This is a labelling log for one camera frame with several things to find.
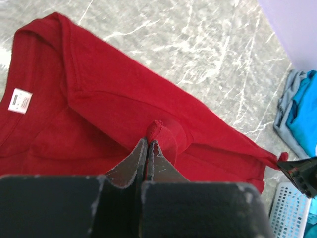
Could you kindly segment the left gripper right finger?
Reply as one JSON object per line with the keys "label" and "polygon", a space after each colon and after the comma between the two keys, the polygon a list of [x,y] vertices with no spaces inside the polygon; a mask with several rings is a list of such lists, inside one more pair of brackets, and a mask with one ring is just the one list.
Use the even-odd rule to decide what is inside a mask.
{"label": "left gripper right finger", "polygon": [[163,183],[189,182],[189,180],[166,159],[157,140],[153,140],[148,148],[146,180]]}

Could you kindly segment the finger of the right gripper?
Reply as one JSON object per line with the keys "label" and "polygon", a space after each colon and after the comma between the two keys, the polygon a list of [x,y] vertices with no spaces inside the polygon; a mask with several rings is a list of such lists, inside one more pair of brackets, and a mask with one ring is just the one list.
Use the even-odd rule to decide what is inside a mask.
{"label": "finger of the right gripper", "polygon": [[317,158],[277,163],[291,183],[306,197],[317,196]]}

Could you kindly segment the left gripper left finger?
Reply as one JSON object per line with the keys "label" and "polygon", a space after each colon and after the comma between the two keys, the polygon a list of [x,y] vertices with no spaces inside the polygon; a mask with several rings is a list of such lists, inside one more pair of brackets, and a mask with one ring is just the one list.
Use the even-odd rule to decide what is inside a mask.
{"label": "left gripper left finger", "polygon": [[106,179],[118,188],[128,188],[135,180],[142,182],[147,151],[148,142],[143,137],[126,158],[105,173]]}

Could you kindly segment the red t shirt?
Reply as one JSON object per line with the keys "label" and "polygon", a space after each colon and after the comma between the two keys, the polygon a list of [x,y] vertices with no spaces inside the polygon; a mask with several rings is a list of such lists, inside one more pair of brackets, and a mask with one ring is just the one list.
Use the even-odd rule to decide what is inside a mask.
{"label": "red t shirt", "polygon": [[265,168],[288,159],[60,13],[15,32],[0,103],[2,175],[103,174],[142,137],[190,181],[263,191]]}

